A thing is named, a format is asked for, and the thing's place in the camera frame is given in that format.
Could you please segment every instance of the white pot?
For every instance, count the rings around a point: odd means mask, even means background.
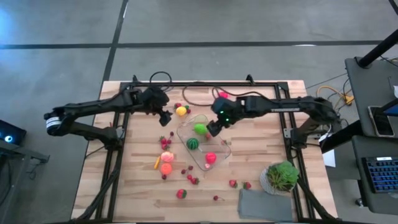
[[[260,174],[261,187],[269,194],[285,195],[287,193],[286,191],[277,190],[273,186],[271,186],[271,183],[268,181],[268,178],[267,178],[267,173],[268,173],[268,168],[265,168]]]

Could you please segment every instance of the potted plant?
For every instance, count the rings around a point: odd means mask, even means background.
[[[289,162],[273,164],[260,175],[261,187],[270,194],[290,192],[297,183],[299,171]]]

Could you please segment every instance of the toy carrot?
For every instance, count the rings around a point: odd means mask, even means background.
[[[156,159],[154,169],[157,169],[157,167],[159,166],[159,163],[160,163],[160,156]]]

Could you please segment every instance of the black wheel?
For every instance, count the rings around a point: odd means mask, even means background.
[[[355,204],[356,204],[358,207],[363,208],[363,202],[362,202],[362,199],[361,199],[361,198],[356,199],[356,200],[355,200]]]

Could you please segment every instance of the phone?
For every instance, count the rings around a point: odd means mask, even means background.
[[[379,106],[368,107],[376,135],[379,137],[394,137],[394,131],[392,130],[389,117],[384,113],[376,113],[379,108]]]

